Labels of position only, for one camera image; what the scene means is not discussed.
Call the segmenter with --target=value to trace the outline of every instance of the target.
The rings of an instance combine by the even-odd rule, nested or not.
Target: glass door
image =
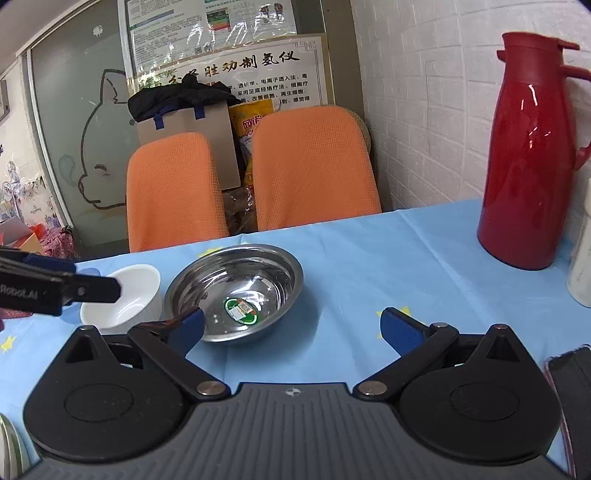
[[[139,147],[116,0],[100,0],[31,49],[43,139],[57,184],[84,245],[125,251],[125,179]]]

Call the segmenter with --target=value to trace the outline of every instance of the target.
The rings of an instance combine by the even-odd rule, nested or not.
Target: gray ribbed panel
[[[295,387],[301,394],[286,394]],[[385,404],[342,384],[245,384],[201,404],[170,442],[111,465],[44,460],[25,480],[564,480],[548,460],[481,467],[442,458],[409,437]]]

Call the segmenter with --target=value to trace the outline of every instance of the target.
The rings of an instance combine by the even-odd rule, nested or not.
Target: thermos lid
[[[529,32],[507,32],[503,33],[503,40],[505,42],[505,48],[511,47],[529,47],[539,48],[540,50],[546,50],[550,52],[556,52],[563,48],[570,50],[580,50],[579,45],[576,43],[561,40],[556,37],[545,37],[536,33]]]

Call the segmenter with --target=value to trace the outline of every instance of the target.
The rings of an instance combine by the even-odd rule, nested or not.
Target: poster
[[[202,55],[134,79],[140,88],[178,83],[195,75],[202,83],[222,82],[239,99],[274,99],[281,109],[333,102],[324,34],[301,35]]]
[[[136,72],[198,53],[208,37],[203,0],[129,0],[127,22]]]
[[[124,0],[119,9],[128,30],[123,41],[128,76],[208,51],[296,34],[291,0]]]

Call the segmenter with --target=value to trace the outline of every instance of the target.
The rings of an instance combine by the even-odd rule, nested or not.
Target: cardboard box
[[[24,252],[43,255],[43,249],[35,233],[20,238],[12,245],[12,247],[23,250]]]
[[[236,163],[236,151],[232,136],[232,125],[226,102],[216,103],[204,108],[205,118],[195,120],[195,111],[184,108],[163,115],[164,128],[156,130],[154,119],[137,123],[139,143],[146,143],[170,135],[197,132],[204,135],[212,148],[213,159],[217,167],[217,178],[222,190],[240,186],[240,174]]]
[[[13,247],[25,252],[43,254],[39,239],[18,217],[12,217],[0,223],[0,245]]]

